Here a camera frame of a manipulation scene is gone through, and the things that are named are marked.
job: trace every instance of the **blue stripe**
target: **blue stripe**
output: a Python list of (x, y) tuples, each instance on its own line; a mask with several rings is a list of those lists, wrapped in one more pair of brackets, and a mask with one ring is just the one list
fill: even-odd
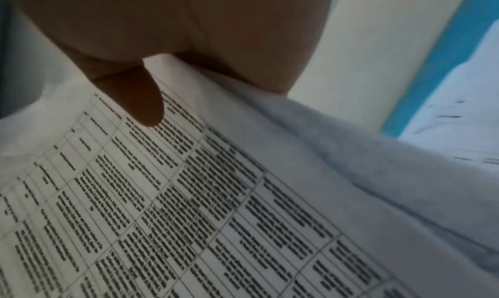
[(385, 135), (398, 137), (445, 76), (466, 62), (491, 24), (499, 19), (499, 0), (464, 0), (456, 16), (415, 81), (383, 125)]

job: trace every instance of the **hand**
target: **hand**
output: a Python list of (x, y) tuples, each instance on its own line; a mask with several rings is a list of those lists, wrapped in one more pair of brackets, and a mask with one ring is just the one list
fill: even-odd
[(142, 59), (186, 62), (287, 93), (320, 38), (330, 0), (10, 0), (137, 121), (163, 118)]

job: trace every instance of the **beige wall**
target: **beige wall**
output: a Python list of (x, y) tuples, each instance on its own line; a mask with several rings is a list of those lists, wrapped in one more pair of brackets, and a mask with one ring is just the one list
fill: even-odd
[(338, 0), (290, 97), (378, 130), (462, 0)]

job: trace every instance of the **white paper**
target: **white paper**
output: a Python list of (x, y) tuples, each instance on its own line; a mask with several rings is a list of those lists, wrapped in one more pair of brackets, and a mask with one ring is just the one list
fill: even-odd
[(499, 175), (499, 22), (456, 67), (400, 139)]
[(173, 59), (149, 66), (162, 124), (96, 92), (2, 189), (0, 296), (497, 296), (215, 83)]

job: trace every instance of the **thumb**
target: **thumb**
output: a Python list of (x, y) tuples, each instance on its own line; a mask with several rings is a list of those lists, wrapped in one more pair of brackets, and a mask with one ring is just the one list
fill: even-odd
[(80, 53), (56, 43), (87, 78), (144, 126), (163, 119), (163, 98), (142, 60), (113, 62)]

